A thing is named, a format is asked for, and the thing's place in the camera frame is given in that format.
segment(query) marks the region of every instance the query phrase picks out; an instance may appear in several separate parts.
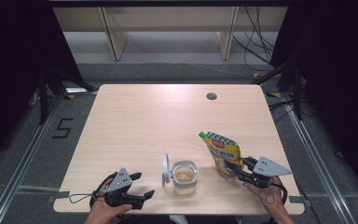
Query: yellow and green packaging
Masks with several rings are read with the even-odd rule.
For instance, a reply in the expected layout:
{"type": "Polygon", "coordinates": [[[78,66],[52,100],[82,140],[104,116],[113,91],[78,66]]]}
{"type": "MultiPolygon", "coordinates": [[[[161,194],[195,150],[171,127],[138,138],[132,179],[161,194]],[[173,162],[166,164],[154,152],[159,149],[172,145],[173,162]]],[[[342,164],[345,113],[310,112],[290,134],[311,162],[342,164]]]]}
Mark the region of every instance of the yellow and green packaging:
{"type": "Polygon", "coordinates": [[[236,176],[235,173],[226,167],[225,161],[238,164],[243,168],[241,151],[238,144],[217,133],[207,132],[205,134],[200,132],[199,136],[206,143],[206,146],[211,152],[217,172],[227,179],[234,178],[236,176]]]}

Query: floor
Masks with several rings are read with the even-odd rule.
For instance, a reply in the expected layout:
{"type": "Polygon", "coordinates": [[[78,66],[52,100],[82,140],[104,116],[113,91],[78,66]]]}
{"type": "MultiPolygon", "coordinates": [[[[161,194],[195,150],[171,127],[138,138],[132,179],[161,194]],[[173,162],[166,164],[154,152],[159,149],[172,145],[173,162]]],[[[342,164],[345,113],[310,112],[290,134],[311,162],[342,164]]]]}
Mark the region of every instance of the floor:
{"type": "MultiPolygon", "coordinates": [[[[251,53],[244,54],[245,50],[236,41],[232,43],[229,60],[221,60],[214,33],[130,33],[118,62],[112,61],[104,33],[65,33],[65,36],[83,78],[95,86],[112,80],[123,83],[223,80],[246,84],[254,80],[254,75],[262,76],[271,69],[251,53]],[[177,71],[188,74],[176,74],[177,71]]],[[[244,33],[235,36],[247,45],[244,33]]],[[[277,34],[264,33],[263,36],[273,45],[277,34]]],[[[254,42],[263,44],[257,38],[254,42]]],[[[254,44],[249,48],[268,59],[262,48],[254,44]]],[[[263,91],[277,93],[277,80],[279,76],[264,83],[263,91]]],[[[266,100],[274,105],[289,99],[290,94],[281,92],[279,97],[266,97],[266,100]]],[[[50,104],[57,106],[43,127],[38,125],[37,100],[35,106],[25,112],[17,129],[7,139],[9,147],[0,151],[0,202],[7,200],[0,211],[0,222],[83,222],[86,214],[58,214],[52,205],[94,99],[95,94],[82,92],[75,94],[75,100],[69,97],[59,101],[51,99],[50,104]],[[72,121],[63,124],[70,125],[70,137],[54,137],[61,136],[57,127],[67,118],[72,121]],[[42,137],[35,139],[36,133],[42,137]]],[[[318,120],[317,112],[308,104],[306,95],[302,97],[301,108],[301,121],[291,112],[290,105],[271,110],[298,187],[308,198],[306,212],[294,220],[296,223],[358,223],[358,180],[345,159],[335,155],[337,148],[318,120]]],[[[268,220],[266,217],[236,219],[240,223],[268,220]]]]}

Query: light wood table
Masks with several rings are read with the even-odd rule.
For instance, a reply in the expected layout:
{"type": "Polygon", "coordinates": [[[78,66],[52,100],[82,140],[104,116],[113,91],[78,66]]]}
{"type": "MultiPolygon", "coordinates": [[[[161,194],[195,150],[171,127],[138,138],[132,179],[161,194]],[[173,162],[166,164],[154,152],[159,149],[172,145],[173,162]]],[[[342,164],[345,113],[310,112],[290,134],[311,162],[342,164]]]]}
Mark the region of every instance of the light wood table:
{"type": "MultiPolygon", "coordinates": [[[[128,214],[261,215],[258,199],[238,179],[226,181],[199,132],[215,132],[236,141],[243,157],[265,156],[290,169],[265,96],[256,85],[114,84],[101,86],[60,191],[91,193],[114,171],[141,172],[129,194],[155,189],[142,210],[128,214]],[[217,99],[209,100],[213,92],[217,99]],[[162,187],[162,155],[197,164],[199,182],[191,195],[178,195],[173,182],[162,187]]],[[[292,175],[282,176],[289,196],[299,196],[292,175]]],[[[88,212],[89,200],[57,199],[57,212],[88,212]]],[[[290,203],[289,214],[304,212],[290,203]]]]}

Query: hand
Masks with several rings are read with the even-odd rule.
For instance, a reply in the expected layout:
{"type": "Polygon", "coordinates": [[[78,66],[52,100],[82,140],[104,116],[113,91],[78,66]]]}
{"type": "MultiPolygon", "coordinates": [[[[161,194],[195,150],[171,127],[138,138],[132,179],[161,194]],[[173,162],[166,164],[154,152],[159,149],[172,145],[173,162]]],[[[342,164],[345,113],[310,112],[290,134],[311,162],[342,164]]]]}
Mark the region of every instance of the hand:
{"type": "MultiPolygon", "coordinates": [[[[272,181],[278,185],[282,184],[281,180],[276,176],[273,177],[272,181]]],[[[281,189],[274,186],[260,189],[249,183],[243,183],[242,185],[258,197],[266,211],[272,215],[278,223],[295,223],[283,206],[281,189]]]]}
{"type": "MultiPolygon", "coordinates": [[[[106,189],[107,186],[112,183],[113,179],[107,180],[101,189],[106,189]]],[[[97,200],[95,200],[94,204],[92,205],[91,209],[89,210],[89,215],[86,218],[86,224],[108,224],[112,222],[112,219],[125,213],[132,209],[132,205],[130,204],[122,204],[118,207],[111,207],[107,205],[103,198],[102,193],[97,194],[97,200]]]]}

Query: gray carpet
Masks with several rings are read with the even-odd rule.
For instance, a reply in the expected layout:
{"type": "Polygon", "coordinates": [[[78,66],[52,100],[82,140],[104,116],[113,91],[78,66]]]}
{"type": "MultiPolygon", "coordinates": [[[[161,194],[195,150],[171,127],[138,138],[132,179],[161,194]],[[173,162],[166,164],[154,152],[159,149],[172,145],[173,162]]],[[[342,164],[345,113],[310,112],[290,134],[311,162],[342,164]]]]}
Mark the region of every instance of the gray carpet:
{"type": "MultiPolygon", "coordinates": [[[[207,65],[214,69],[230,73],[217,72],[211,69],[199,68],[189,64],[79,64],[80,72],[89,84],[99,87],[104,83],[221,83],[238,84],[251,83],[254,71],[244,64],[207,65]]],[[[266,65],[253,65],[258,69],[270,69],[266,65]]],[[[264,92],[276,92],[275,77],[264,83],[264,92]]],[[[67,87],[75,85],[65,83],[67,87]]],[[[83,130],[87,116],[92,107],[95,95],[76,95],[73,100],[64,99],[53,114],[47,133],[35,154],[27,173],[21,181],[20,188],[7,210],[4,223],[82,223],[86,214],[58,214],[53,210],[51,197],[61,185],[66,169],[70,163],[77,140],[83,130]],[[61,119],[62,126],[71,128],[67,138],[57,131],[61,119]]],[[[269,105],[280,102],[281,98],[267,97],[269,105]]],[[[307,104],[306,98],[302,103],[302,117],[307,130],[324,159],[333,179],[347,200],[351,211],[358,221],[358,180],[351,167],[335,156],[337,150],[329,138],[324,126],[307,104]]],[[[0,193],[17,167],[22,154],[37,128],[39,121],[39,105],[36,104],[26,111],[19,121],[18,128],[7,140],[9,148],[0,151],[0,193]]],[[[272,117],[282,145],[291,164],[294,177],[300,187],[311,199],[313,208],[322,223],[341,223],[334,206],[324,190],[319,176],[304,149],[292,121],[284,106],[277,108],[272,117]]],[[[293,216],[296,223],[317,223],[310,207],[304,214],[293,216]]],[[[269,217],[244,217],[242,223],[262,223],[269,217]]]]}

